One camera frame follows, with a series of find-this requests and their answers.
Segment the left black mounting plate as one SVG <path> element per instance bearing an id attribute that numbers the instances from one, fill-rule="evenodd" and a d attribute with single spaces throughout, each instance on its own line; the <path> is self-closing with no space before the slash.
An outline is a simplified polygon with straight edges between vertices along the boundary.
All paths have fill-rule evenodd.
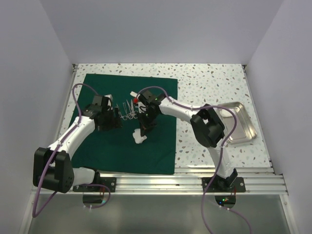
<path id="1" fill-rule="evenodd" d="M 73 187 L 74 192 L 95 193 L 95 192 L 111 192 L 116 190 L 116 177 L 100 177 L 95 184 L 82 184 Z"/>

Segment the black mounting plate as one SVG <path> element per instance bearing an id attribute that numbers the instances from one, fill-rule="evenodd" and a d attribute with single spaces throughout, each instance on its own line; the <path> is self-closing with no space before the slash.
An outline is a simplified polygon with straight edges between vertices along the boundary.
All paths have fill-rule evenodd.
<path id="1" fill-rule="evenodd" d="M 245 182 L 242 177 L 237 177 L 231 185 L 222 183 L 215 178 L 207 189 L 208 193 L 244 193 L 246 192 Z"/>
<path id="2" fill-rule="evenodd" d="M 95 192 L 111 192 L 116 190 L 116 177 L 100 177 L 95 184 L 82 184 L 73 187 L 74 192 L 95 193 Z"/>

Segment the aluminium rail frame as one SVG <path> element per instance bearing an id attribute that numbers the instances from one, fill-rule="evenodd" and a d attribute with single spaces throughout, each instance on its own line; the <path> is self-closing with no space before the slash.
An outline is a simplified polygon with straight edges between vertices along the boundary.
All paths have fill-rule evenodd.
<path id="1" fill-rule="evenodd" d="M 226 148 L 246 191 L 237 193 L 232 211 L 218 207 L 214 194 L 205 199 L 206 221 L 217 234 L 293 234 L 288 191 L 284 177 L 274 172 L 252 96 L 241 64 L 174 63 L 80 63 L 74 67 L 74 82 L 87 74 L 165 77 L 177 79 L 178 99 L 198 103 L 244 104 L 257 137 Z M 191 128 L 177 122 L 177 154 L 173 175 L 143 175 L 102 172 L 117 179 L 110 203 L 91 212 L 90 225 L 82 222 L 86 212 L 81 192 L 55 195 L 47 210 L 32 222 L 30 233 L 97 233 L 102 223 L 107 231 L 125 233 L 194 233 L 207 230 L 200 214 L 203 177 L 212 176 L 214 166 L 208 151 L 192 146 Z"/>

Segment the green surgical cloth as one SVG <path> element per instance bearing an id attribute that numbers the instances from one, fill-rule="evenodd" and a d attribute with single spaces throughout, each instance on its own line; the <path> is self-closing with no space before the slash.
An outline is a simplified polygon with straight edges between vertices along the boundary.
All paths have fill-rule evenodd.
<path id="1" fill-rule="evenodd" d="M 94 94 L 111 94 L 113 105 L 117 104 L 125 114 L 122 103 L 131 104 L 131 91 L 138 92 L 151 87 L 154 95 L 162 94 L 162 87 L 173 98 L 177 98 L 177 79 L 148 78 L 114 75 L 87 74 L 80 92 L 80 108 L 93 100 Z M 94 131 L 76 150 L 72 165 L 102 171 L 172 175 L 176 156 L 176 118 L 159 115 L 156 127 L 149 132 L 141 144 L 136 144 L 132 133 L 139 128 L 138 119 L 122 120 L 122 128 L 109 131 Z"/>

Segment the steel instrument tray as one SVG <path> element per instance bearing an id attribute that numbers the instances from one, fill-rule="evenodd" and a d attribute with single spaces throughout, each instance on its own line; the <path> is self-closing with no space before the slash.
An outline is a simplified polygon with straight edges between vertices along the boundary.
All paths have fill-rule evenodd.
<path id="1" fill-rule="evenodd" d="M 227 140 L 230 144 L 242 144 L 250 142 L 257 138 L 257 132 L 250 119 L 250 116 L 242 102 L 228 102 L 219 104 L 219 106 L 230 109 L 237 119 L 237 125 L 234 132 Z M 229 132 L 234 126 L 233 116 L 224 109 L 218 109 L 219 115 L 224 123 L 226 130 Z"/>

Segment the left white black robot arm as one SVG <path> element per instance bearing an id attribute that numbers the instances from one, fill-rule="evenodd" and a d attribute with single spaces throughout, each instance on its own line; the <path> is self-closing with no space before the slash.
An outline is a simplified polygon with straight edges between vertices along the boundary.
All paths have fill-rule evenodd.
<path id="1" fill-rule="evenodd" d="M 119 108 L 113 107 L 112 95 L 95 95 L 92 103 L 78 112 L 72 125 L 57 141 L 35 151 L 33 185 L 60 193 L 81 185 L 97 191 L 101 187 L 99 172 L 86 167 L 74 168 L 72 158 L 94 131 L 121 127 Z"/>

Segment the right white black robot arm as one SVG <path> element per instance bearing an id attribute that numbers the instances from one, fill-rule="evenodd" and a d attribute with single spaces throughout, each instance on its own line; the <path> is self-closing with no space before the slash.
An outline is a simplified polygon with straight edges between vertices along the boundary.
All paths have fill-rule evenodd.
<path id="1" fill-rule="evenodd" d="M 146 135 L 156 127 L 159 115 L 172 116 L 191 125 L 197 142 L 207 148 L 216 167 L 216 175 L 210 179 L 212 188 L 229 191 L 234 186 L 237 170 L 231 164 L 224 149 L 228 137 L 225 136 L 225 125 L 215 111 L 216 106 L 192 106 L 180 102 L 164 91 L 159 96 L 153 95 L 148 88 L 136 95 L 139 110 L 137 118 L 139 129 L 133 133 L 137 144 L 142 143 Z"/>

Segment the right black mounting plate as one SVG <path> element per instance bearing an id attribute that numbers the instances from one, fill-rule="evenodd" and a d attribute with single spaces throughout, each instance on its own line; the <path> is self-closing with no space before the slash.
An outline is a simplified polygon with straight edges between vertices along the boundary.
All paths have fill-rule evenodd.
<path id="1" fill-rule="evenodd" d="M 246 192 L 245 182 L 242 177 L 237 177 L 231 185 L 222 183 L 215 178 L 207 189 L 208 193 L 244 193 Z"/>

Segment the white gauze strip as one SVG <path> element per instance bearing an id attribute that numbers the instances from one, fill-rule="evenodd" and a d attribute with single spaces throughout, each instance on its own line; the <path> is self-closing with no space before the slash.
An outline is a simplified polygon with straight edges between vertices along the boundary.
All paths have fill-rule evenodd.
<path id="1" fill-rule="evenodd" d="M 131 95 L 132 97 L 134 97 L 134 98 L 137 97 L 137 93 L 135 93 L 134 91 L 131 91 L 131 92 L 130 92 L 130 95 Z"/>

